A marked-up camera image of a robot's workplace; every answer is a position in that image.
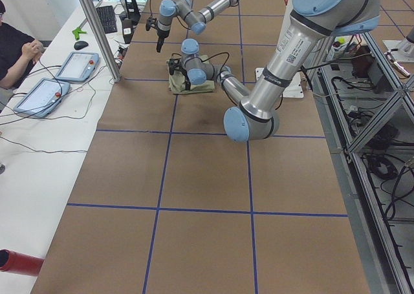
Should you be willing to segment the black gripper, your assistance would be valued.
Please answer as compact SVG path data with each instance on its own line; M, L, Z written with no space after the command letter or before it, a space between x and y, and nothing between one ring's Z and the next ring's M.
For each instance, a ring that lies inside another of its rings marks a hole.
M157 52L161 52L162 46L164 45L164 39L169 37L169 33L170 33L170 25L163 25L163 24L157 25L157 36L158 36L157 47L156 47Z
M180 72L182 73L182 75L184 76L184 80L185 80L185 90L190 90L190 79L188 77L188 72L185 69L185 67L183 65L180 66Z

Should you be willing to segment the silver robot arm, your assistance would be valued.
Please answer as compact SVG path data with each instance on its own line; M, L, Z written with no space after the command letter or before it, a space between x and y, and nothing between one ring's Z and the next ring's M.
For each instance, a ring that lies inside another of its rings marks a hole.
M194 39L182 42L182 66L192 84L220 83L235 103L224 114L224 129L235 142L261 140L279 127L275 104L290 85L320 39L354 35L376 28L380 0L292 0L290 25L264 67L255 87L248 90L230 71L204 64Z
M204 32L207 23L227 8L237 6L239 2L240 0L214 0L201 10L194 11L190 0L163 0L155 24L158 36L156 51L161 52L174 17L181 18L194 34L199 35Z

